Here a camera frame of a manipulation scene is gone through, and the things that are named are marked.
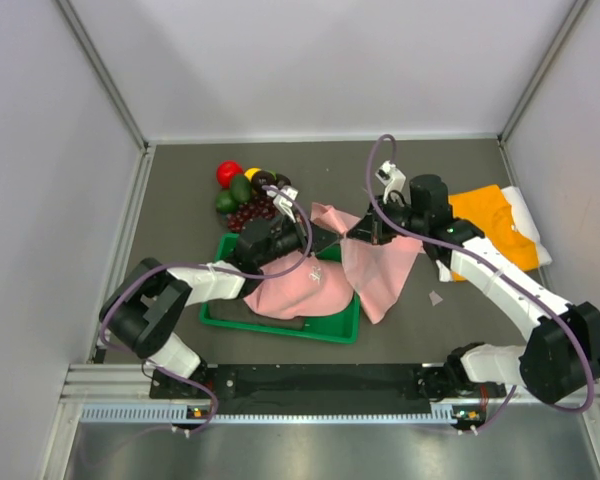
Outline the pink plastic bag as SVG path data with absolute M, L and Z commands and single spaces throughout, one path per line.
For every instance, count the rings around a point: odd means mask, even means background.
M 372 324 L 380 323 L 401 295 L 417 257 L 424 252 L 422 242 L 397 236 L 391 242 L 374 246 L 350 239 L 347 232 L 360 217 L 314 202 L 311 221 L 342 236 L 341 263 L 344 274 L 357 293 L 361 307 Z

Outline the dark red grape bunch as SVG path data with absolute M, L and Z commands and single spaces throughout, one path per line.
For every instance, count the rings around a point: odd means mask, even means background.
M 227 215 L 227 228 L 231 233 L 240 233 L 250 220 L 272 220 L 277 214 L 278 210 L 271 197 L 256 195 L 249 202 L 239 205 L 235 212 Z

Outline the dark brown fruit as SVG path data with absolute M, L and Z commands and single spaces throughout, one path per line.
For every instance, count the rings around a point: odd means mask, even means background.
M 251 186 L 253 190 L 258 194 L 263 194 L 265 192 L 265 186 L 275 185 L 276 176 L 272 172 L 266 170 L 258 170 L 251 177 Z

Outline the green avocado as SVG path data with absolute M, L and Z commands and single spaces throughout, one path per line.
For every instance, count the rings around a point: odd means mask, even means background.
M 231 178 L 229 190 L 232 198 L 239 204 L 245 204 L 251 200 L 251 182 L 244 174 L 235 174 Z

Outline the red tomato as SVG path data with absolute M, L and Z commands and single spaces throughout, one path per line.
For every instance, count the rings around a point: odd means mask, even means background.
M 216 180 L 218 184 L 227 189 L 235 175 L 242 174 L 242 167 L 235 161 L 228 160 L 222 162 L 216 169 Z

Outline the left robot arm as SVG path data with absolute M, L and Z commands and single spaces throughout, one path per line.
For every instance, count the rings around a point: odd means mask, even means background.
M 138 358 L 172 374 L 185 396 L 206 387 L 202 359 L 174 332 L 182 311 L 193 304 L 242 298 L 260 316 L 296 320 L 330 315 L 346 306 L 351 290 L 336 274 L 335 302 L 320 290 L 334 269 L 313 254 L 340 237 L 309 222 L 250 221 L 222 260 L 191 266 L 166 266 L 144 259 L 103 305 L 99 318 Z

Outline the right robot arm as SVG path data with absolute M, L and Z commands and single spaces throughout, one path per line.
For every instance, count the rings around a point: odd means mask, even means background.
M 525 344 L 496 347 L 472 343 L 447 358 L 447 384 L 467 396 L 482 383 L 524 387 L 555 404 L 600 379 L 600 311 L 576 305 L 530 278 L 486 234 L 457 217 L 446 184 L 437 175 L 406 181 L 401 172 L 376 174 L 384 187 L 367 213 L 346 234 L 374 246 L 397 237 L 422 242 L 426 255 L 471 283 L 515 325 Z

